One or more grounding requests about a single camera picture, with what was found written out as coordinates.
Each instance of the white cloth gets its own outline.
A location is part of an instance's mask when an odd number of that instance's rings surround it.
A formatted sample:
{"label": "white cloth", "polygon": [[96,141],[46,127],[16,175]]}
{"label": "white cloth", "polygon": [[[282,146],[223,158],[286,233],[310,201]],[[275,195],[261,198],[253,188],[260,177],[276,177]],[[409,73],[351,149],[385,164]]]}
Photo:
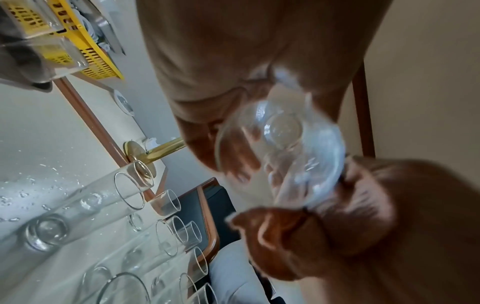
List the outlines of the white cloth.
{"label": "white cloth", "polygon": [[218,304],[269,304],[242,240],[222,248],[209,266]]}

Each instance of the brass base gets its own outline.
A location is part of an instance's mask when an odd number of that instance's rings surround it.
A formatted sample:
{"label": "brass base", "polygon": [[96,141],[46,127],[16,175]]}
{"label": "brass base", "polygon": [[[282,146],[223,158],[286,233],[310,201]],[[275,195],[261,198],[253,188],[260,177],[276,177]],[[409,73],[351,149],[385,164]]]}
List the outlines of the brass base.
{"label": "brass base", "polygon": [[[130,140],[123,144],[123,151],[127,159],[130,162],[141,160],[139,157],[145,154],[145,149],[137,142]],[[155,165],[153,163],[145,164],[148,169],[150,170],[152,176],[155,178],[157,176],[157,170],[155,169]]]}

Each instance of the gold metal rod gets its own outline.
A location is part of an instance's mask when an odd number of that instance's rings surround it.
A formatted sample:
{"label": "gold metal rod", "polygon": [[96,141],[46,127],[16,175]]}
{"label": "gold metal rod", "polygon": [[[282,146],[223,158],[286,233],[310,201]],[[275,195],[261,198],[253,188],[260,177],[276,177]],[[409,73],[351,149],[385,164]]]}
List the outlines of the gold metal rod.
{"label": "gold metal rod", "polygon": [[167,143],[164,143],[162,145],[159,145],[156,148],[153,148],[151,150],[146,151],[144,154],[139,155],[138,159],[141,160],[144,164],[148,165],[150,163],[153,163],[156,160],[161,159],[162,157],[165,157],[167,155],[170,155],[182,148],[184,148],[185,141],[183,138],[178,137],[175,138],[174,140],[171,140]]}

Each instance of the yellow crate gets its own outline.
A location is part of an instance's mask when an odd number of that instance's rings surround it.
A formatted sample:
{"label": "yellow crate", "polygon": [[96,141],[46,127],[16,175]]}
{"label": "yellow crate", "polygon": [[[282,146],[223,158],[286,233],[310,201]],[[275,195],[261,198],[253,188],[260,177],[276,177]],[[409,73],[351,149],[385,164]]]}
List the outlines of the yellow crate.
{"label": "yellow crate", "polygon": [[[109,77],[124,79],[108,55],[90,37],[66,0],[49,0],[48,5],[55,12],[64,27],[63,30],[50,35],[68,38],[81,51],[89,63],[89,67],[82,71],[83,74],[93,79]],[[14,5],[9,5],[8,9],[11,12],[12,10],[15,11],[16,14],[13,15],[21,23],[25,31],[28,31],[32,26],[43,26],[41,18],[31,10],[22,9]],[[72,60],[67,53],[45,52],[42,55],[59,64],[68,63]]]}

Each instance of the brass pole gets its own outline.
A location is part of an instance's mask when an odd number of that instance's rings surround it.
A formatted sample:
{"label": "brass pole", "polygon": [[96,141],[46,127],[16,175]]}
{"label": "brass pole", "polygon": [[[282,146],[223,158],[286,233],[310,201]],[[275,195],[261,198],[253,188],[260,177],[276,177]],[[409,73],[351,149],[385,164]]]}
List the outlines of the brass pole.
{"label": "brass pole", "polygon": [[181,137],[178,137],[148,151],[146,151],[139,143],[133,140],[125,142],[123,144],[123,149],[130,162],[135,160],[142,161],[145,165],[147,165],[153,177],[156,177],[157,171],[155,170],[153,162],[161,159],[162,157],[170,155],[184,148],[185,146],[185,141]]}

